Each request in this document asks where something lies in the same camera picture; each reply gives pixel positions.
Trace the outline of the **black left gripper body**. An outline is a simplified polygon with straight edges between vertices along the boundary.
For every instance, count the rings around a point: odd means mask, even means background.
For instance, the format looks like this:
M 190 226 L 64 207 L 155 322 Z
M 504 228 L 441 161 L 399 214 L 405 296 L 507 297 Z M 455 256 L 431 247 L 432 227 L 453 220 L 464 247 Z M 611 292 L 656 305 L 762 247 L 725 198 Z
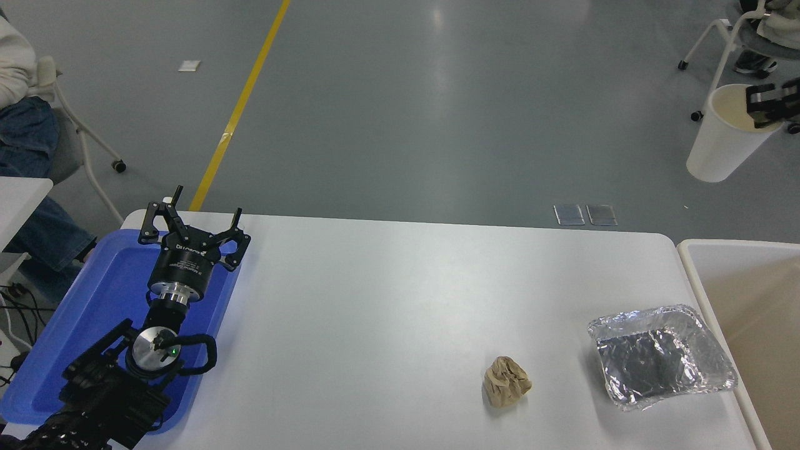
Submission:
M 197 249 L 163 242 L 147 282 L 148 288 L 152 293 L 160 294 L 169 285 L 180 284 L 189 289 L 191 296 L 203 296 L 218 259 L 218 248 Z

